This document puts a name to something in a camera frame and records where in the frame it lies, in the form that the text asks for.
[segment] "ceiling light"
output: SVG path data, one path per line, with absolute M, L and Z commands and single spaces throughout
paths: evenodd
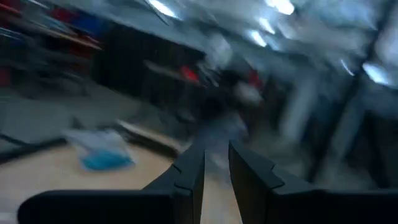
M 256 41 L 256 43 L 261 47 L 265 47 L 267 45 L 267 43 L 264 41 L 264 39 L 261 37 L 258 31 L 252 30 L 250 31 L 250 35 L 254 39 L 254 41 Z
M 153 5 L 159 12 L 165 14 L 166 16 L 177 18 L 175 13 L 171 11 L 167 6 L 163 3 L 156 1 L 156 0 L 149 0 L 150 4 Z
M 285 15 L 291 15 L 294 12 L 294 6 L 289 0 L 266 0 L 266 3 Z
M 387 72 L 379 65 L 365 63 L 363 68 L 369 78 L 375 83 L 386 86 L 392 85 L 392 80 L 389 78 Z
M 268 19 L 265 18 L 260 18 L 259 22 L 261 24 L 261 26 L 268 32 L 270 32 L 271 34 L 275 34 L 275 30 L 272 28 L 271 24 L 268 22 Z

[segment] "red object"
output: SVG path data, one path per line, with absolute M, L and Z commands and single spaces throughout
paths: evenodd
M 59 21 L 70 23 L 76 17 L 76 14 L 68 9 L 58 7 L 52 11 L 52 17 Z
M 21 3 L 18 0 L 0 0 L 0 9 L 20 14 Z
M 198 75 L 190 70 L 187 66 L 183 66 L 181 68 L 181 73 L 187 80 L 199 82 Z

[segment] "plastic bag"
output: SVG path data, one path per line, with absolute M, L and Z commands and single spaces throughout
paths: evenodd
M 127 153 L 127 144 L 116 131 L 70 130 L 65 131 L 65 137 L 88 170 L 117 169 L 135 163 Z

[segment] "table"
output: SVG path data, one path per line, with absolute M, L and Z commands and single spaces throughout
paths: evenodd
M 69 145 L 1 165 L 0 223 L 15 223 L 17 207 L 34 194 L 54 189 L 141 189 L 173 162 L 133 144 L 128 151 L 135 156 L 137 164 L 108 172 L 82 169 L 74 148 Z M 201 223 L 239 222 L 231 186 L 206 176 Z

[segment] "fluorescent light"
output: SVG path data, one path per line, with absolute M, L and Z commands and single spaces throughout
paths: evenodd
M 149 0 L 149 3 L 151 3 L 157 10 L 159 10 L 159 12 L 165 14 L 166 16 L 177 18 L 177 16 L 174 14 L 174 12 L 171 11 L 163 3 L 156 1 L 156 0 Z
M 371 63 L 365 63 L 363 68 L 368 74 L 369 78 L 377 84 L 391 85 L 391 79 L 388 77 L 387 72 L 379 65 L 373 65 Z
M 275 30 L 272 28 L 271 24 L 269 24 L 268 19 L 260 18 L 259 22 L 266 31 L 270 32 L 271 34 L 275 34 Z
M 289 0 L 266 0 L 266 3 L 285 15 L 291 15 L 294 12 L 294 6 Z
M 261 37 L 261 35 L 258 31 L 252 30 L 252 31 L 250 31 L 250 35 L 256 41 L 256 43 L 258 45 L 260 45 L 261 47 L 265 47 L 267 45 L 267 43 L 264 41 L 264 39 Z

